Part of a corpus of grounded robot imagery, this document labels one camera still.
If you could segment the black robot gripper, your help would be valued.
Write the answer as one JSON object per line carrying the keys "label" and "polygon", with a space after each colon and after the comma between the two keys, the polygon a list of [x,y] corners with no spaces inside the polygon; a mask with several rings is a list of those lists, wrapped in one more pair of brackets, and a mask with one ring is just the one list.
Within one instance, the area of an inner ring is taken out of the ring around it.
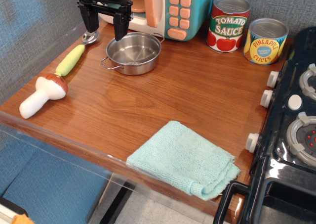
{"label": "black robot gripper", "polygon": [[120,41],[128,32],[129,21],[133,19],[131,0],[79,0],[80,13],[89,33],[99,28],[98,14],[114,16],[115,40]]}

